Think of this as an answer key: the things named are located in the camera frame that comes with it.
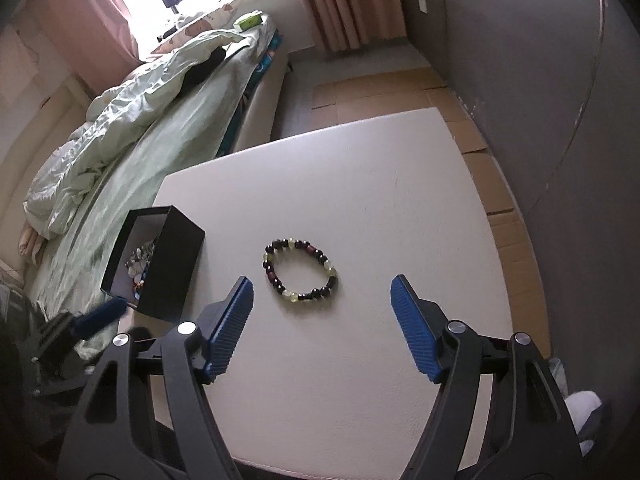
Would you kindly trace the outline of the black open jewelry box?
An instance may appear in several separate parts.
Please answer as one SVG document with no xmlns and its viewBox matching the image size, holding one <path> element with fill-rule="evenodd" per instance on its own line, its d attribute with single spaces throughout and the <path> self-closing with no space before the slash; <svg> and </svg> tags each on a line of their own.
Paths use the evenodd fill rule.
<svg viewBox="0 0 640 480">
<path fill-rule="evenodd" d="M 174 206 L 130 210 L 107 260 L 102 292 L 125 298 L 151 318 L 178 322 L 204 237 Z"/>
</svg>

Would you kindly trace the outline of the white padded table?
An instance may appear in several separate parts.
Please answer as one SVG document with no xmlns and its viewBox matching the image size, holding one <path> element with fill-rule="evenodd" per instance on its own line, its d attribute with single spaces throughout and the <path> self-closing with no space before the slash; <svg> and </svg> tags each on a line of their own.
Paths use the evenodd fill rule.
<svg viewBox="0 0 640 480">
<path fill-rule="evenodd" d="M 205 231 L 184 314 L 240 276 L 255 302 L 206 394 L 240 463 L 303 479 L 396 479 L 437 387 L 390 306 L 404 274 L 477 332 L 512 322 L 497 248 L 456 142 L 434 108 L 299 134 L 163 180 Z"/>
</svg>

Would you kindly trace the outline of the cream padded headboard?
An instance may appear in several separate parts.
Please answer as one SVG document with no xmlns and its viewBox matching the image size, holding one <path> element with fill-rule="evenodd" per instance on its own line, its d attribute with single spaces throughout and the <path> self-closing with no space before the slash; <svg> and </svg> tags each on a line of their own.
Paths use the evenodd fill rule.
<svg viewBox="0 0 640 480">
<path fill-rule="evenodd" d="M 48 157 L 85 122 L 91 101 L 85 85 L 69 76 L 40 106 L 1 163 L 1 263 L 10 272 L 22 275 L 28 266 L 17 247 L 29 185 Z"/>
</svg>

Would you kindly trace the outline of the pink striped pillow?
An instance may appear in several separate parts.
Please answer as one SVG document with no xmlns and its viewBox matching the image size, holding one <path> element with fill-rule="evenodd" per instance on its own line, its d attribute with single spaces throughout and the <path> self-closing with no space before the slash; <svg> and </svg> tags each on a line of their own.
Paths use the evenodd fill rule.
<svg viewBox="0 0 640 480">
<path fill-rule="evenodd" d="M 38 266 L 46 246 L 47 240 L 26 223 L 17 246 L 18 253 L 21 257 L 33 266 Z"/>
</svg>

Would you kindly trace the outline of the cartoon print window seat cushion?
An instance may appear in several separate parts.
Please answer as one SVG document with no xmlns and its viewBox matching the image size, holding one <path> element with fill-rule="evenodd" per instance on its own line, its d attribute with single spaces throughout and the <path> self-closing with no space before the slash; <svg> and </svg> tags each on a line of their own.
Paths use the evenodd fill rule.
<svg viewBox="0 0 640 480">
<path fill-rule="evenodd" d="M 179 15 L 175 31 L 162 37 L 152 47 L 151 54 L 167 53 L 181 47 L 201 29 L 232 28 L 242 15 L 260 11 L 267 14 L 291 49 L 306 48 L 312 36 L 304 7 L 300 0 L 228 0 L 191 14 Z"/>
</svg>

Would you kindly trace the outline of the beige hanging towel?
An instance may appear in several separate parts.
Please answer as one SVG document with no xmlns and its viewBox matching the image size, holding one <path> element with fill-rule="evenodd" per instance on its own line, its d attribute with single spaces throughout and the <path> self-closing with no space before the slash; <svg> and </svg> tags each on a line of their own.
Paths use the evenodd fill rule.
<svg viewBox="0 0 640 480">
<path fill-rule="evenodd" d="M 39 55 L 12 25 L 1 34 L 1 102 L 13 105 L 29 87 L 40 87 Z"/>
</svg>

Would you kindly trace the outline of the flattened cardboard on floor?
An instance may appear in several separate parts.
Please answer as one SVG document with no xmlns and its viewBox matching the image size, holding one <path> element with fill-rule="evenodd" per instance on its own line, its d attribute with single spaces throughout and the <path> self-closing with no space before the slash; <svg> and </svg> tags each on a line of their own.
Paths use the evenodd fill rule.
<svg viewBox="0 0 640 480">
<path fill-rule="evenodd" d="M 431 108 L 439 111 L 468 167 L 498 250 L 511 318 L 552 356 L 544 286 L 534 248 L 506 179 L 474 122 L 431 67 L 379 73 L 318 84 L 312 90 L 310 128 Z"/>
</svg>

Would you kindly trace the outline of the pink right curtain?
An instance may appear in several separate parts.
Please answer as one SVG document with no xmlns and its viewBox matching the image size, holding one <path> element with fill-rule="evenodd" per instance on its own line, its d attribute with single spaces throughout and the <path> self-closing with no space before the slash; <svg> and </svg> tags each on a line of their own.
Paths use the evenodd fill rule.
<svg viewBox="0 0 640 480">
<path fill-rule="evenodd" d="M 314 44 L 324 54 L 407 36 L 400 0 L 300 0 Z"/>
</svg>

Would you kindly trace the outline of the pale green crumpled duvet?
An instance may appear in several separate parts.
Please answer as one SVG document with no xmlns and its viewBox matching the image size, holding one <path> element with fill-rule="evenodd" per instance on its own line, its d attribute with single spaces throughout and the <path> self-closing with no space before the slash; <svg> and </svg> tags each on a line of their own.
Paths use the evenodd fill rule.
<svg viewBox="0 0 640 480">
<path fill-rule="evenodd" d="M 105 90 L 87 110 L 86 122 L 40 167 L 23 202 L 28 224 L 52 240 L 64 234 L 103 169 L 140 139 L 178 96 L 186 73 L 218 48 L 247 47 L 248 35 L 210 30 L 145 66 L 137 76 Z"/>
</svg>

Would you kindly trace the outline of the bed with green sheet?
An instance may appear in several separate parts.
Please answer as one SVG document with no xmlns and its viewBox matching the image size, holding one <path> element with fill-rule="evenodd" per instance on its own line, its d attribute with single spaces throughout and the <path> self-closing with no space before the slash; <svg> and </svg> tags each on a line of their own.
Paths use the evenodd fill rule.
<svg viewBox="0 0 640 480">
<path fill-rule="evenodd" d="M 28 286 L 29 299 L 46 318 L 63 310 L 87 312 L 98 304 L 107 260 L 128 212 L 152 205 L 168 174 L 222 154 L 233 114 L 278 36 L 267 14 L 261 25 L 238 33 L 254 41 L 226 47 L 224 62 L 206 80 L 180 90 L 140 139 L 103 169 L 67 231 L 46 239 Z"/>
</svg>

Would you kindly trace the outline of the pink left curtain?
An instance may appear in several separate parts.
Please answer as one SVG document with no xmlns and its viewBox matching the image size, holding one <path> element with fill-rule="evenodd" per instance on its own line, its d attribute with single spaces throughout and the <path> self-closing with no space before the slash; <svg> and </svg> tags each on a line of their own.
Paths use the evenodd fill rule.
<svg viewBox="0 0 640 480">
<path fill-rule="evenodd" d="M 28 6 L 63 60 L 94 93 L 117 86 L 140 66 L 124 0 L 28 0 Z"/>
</svg>

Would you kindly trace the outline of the pink curtain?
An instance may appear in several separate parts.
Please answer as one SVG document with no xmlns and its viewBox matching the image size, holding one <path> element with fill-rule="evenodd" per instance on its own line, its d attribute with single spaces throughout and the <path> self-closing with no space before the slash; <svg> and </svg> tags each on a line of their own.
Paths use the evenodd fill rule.
<svg viewBox="0 0 640 480">
<path fill-rule="evenodd" d="M 407 36 L 400 0 L 300 0 L 314 44 L 324 54 Z"/>
<path fill-rule="evenodd" d="M 117 86 L 140 66 L 124 0 L 28 0 L 28 6 L 63 60 L 94 93 Z"/>
</svg>

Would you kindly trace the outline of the black item on bed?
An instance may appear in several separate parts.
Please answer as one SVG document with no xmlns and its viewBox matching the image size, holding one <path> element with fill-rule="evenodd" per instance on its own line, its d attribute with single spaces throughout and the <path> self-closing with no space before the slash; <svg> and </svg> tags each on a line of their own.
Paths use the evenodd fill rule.
<svg viewBox="0 0 640 480">
<path fill-rule="evenodd" d="M 226 49 L 224 47 L 218 47 L 213 50 L 206 61 L 190 67 L 184 74 L 181 90 L 188 91 L 198 84 L 201 84 L 224 62 L 226 55 Z"/>
</svg>

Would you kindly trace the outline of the dark wood wardrobe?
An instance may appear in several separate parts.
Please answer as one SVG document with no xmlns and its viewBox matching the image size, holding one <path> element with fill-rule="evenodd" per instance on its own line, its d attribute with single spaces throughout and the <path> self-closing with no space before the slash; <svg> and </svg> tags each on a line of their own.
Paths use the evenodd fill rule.
<svg viewBox="0 0 640 480">
<path fill-rule="evenodd" d="M 620 0 L 401 0 L 524 217 L 555 353 L 615 426 L 639 406 L 639 34 Z"/>
</svg>

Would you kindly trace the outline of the green packet on bed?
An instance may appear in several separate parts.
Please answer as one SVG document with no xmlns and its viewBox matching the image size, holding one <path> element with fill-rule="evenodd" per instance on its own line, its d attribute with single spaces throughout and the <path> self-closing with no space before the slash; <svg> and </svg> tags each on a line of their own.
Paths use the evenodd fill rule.
<svg viewBox="0 0 640 480">
<path fill-rule="evenodd" d="M 233 27 L 238 32 L 247 32 L 248 30 L 262 24 L 262 11 L 253 11 L 237 18 Z"/>
</svg>

